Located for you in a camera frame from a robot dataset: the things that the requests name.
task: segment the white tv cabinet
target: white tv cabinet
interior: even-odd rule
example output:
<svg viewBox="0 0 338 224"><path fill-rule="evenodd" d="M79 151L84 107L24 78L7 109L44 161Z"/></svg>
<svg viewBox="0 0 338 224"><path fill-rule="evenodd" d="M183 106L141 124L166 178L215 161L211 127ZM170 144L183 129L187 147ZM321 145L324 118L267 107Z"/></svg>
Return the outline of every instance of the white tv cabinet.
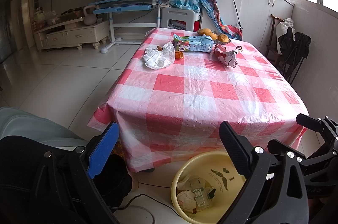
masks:
<svg viewBox="0 0 338 224"><path fill-rule="evenodd" d="M105 44L109 34L107 21L86 26L83 17L57 23L34 32L35 43L38 50L77 47L82 49L82 44L92 43L95 49L99 47L99 41Z"/></svg>

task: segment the cabinet leg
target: cabinet leg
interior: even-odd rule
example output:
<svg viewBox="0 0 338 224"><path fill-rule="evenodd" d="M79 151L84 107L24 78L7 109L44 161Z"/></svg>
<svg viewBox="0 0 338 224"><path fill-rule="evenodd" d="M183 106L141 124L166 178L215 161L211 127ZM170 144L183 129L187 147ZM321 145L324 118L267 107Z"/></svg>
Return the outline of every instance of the cabinet leg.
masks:
<svg viewBox="0 0 338 224"><path fill-rule="evenodd" d="M99 49L100 42L93 43L94 49Z"/></svg>

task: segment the tile floor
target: tile floor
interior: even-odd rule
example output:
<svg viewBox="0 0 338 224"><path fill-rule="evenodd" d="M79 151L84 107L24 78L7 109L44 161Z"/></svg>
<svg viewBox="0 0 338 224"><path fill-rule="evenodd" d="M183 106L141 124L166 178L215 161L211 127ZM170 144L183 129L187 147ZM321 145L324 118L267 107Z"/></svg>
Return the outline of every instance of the tile floor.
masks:
<svg viewBox="0 0 338 224"><path fill-rule="evenodd" d="M91 45L84 46L81 51L66 48L38 52L33 47L16 52L0 65L3 88L0 107L11 106L48 118L89 140L99 132L86 126L88 120L137 48L137 45L118 45L106 54L94 50ZM320 135L307 131L299 150L309 156L320 143ZM138 173L140 188L130 193L123 204L137 194L146 193L171 205L171 182L182 164L170 163L156 168L153 173ZM149 209L159 223L187 223L147 197L140 197L133 204ZM151 222L150 215L137 208L118 211L115 215L121 223Z"/></svg>

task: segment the checkered tablecloth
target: checkered tablecloth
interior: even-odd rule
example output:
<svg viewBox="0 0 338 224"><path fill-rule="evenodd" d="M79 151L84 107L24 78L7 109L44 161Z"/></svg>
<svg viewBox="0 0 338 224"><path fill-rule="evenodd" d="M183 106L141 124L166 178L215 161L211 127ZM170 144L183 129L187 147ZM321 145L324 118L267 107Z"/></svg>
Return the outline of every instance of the checkered tablecloth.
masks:
<svg viewBox="0 0 338 224"><path fill-rule="evenodd" d="M227 120L253 146L269 140L292 144L304 131L295 119L308 111L289 83L250 43L237 45L235 68L207 52L184 52L167 68L145 66L144 49L163 46L173 34L194 32L157 28L149 31L126 69L94 112L88 126L103 131L110 121L120 126L120 138L131 171L186 160L223 148L219 124Z"/></svg>

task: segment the yellow bucket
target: yellow bucket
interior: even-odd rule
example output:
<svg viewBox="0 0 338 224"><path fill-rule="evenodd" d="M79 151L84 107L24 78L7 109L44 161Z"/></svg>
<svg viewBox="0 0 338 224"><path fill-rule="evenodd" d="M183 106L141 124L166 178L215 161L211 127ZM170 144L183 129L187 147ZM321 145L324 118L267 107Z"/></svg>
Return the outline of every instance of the yellow bucket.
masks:
<svg viewBox="0 0 338 224"><path fill-rule="evenodd" d="M213 189L215 197L212 207L206 208L196 214L184 212L177 201L177 183L188 174L207 181ZM245 177L238 174L230 156L223 151L213 151L199 154L187 161L177 172L171 185L171 201L177 213L192 224L216 224L238 195Z"/></svg>

